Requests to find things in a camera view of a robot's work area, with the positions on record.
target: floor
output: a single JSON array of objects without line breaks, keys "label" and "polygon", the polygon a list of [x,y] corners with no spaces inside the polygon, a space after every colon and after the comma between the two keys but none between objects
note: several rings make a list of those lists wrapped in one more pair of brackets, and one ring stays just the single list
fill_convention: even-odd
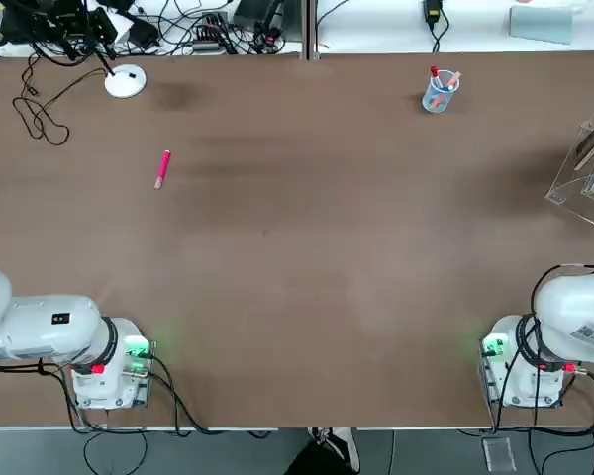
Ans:
[{"label": "floor", "polygon": [[[389,430],[356,432],[363,475],[386,475],[391,448]],[[512,434],[511,446],[517,472],[536,475],[524,434]],[[0,475],[87,475],[82,451],[87,435],[67,430],[0,430]],[[302,429],[274,432],[257,440],[245,432],[216,436],[197,433],[178,439],[163,433],[147,435],[148,455],[138,475],[281,475],[309,441]],[[481,475],[486,470],[480,439],[454,430],[399,430],[396,435],[394,474]],[[537,434],[535,454],[539,464],[546,454],[587,445],[585,440],[559,439]],[[144,444],[139,435],[103,435],[88,447],[88,457],[99,475],[125,475],[141,459]],[[567,453],[546,465],[548,475],[589,475],[593,450]]]}]

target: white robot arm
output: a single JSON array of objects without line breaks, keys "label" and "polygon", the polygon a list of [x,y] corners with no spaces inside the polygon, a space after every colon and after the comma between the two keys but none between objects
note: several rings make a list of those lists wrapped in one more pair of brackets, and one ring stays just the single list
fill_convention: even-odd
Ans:
[{"label": "white robot arm", "polygon": [[482,340],[482,376],[491,401],[499,402],[504,392],[504,406],[553,407],[563,373],[574,371],[577,361],[594,363],[594,274],[551,279],[536,296],[535,311],[538,331],[534,319],[511,315]]},{"label": "white robot arm", "polygon": [[132,322],[102,318],[88,297],[12,297],[0,272],[0,361],[45,357],[70,365],[78,406],[145,403],[151,351]]}]

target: acrylic stand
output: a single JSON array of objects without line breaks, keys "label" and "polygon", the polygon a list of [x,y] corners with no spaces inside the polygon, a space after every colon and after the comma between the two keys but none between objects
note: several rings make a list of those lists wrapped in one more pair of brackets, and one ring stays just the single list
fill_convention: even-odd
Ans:
[{"label": "acrylic stand", "polygon": [[594,225],[594,147],[590,151],[589,161],[580,170],[575,170],[575,167],[579,161],[576,148],[593,130],[594,116],[581,125],[574,145],[545,195],[545,198],[554,205],[573,213],[591,225]]}]

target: tabletop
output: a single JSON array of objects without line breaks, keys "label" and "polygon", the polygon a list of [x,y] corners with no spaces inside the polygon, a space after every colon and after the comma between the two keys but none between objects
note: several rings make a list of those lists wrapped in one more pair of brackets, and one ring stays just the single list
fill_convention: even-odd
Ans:
[{"label": "tabletop", "polygon": [[[436,61],[462,76],[430,115]],[[14,294],[89,295],[136,322],[206,426],[488,426],[478,341],[528,310],[544,270],[594,262],[594,230],[544,199],[594,114],[594,52],[136,62],[135,98],[102,76],[60,97],[50,112],[71,134],[51,146],[11,106],[25,61],[0,60]],[[41,62],[36,88],[97,66]],[[170,403],[154,387],[147,409],[111,418],[169,427]],[[541,413],[589,425],[589,382]],[[66,425],[57,385],[0,374],[0,426]]]}]

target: sneaker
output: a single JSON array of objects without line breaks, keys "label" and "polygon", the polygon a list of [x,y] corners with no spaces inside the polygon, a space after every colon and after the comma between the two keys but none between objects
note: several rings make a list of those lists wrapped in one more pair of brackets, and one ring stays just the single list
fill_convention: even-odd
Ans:
[{"label": "sneaker", "polygon": [[360,472],[360,460],[351,427],[309,427],[308,433],[317,443],[338,455],[352,472]]}]

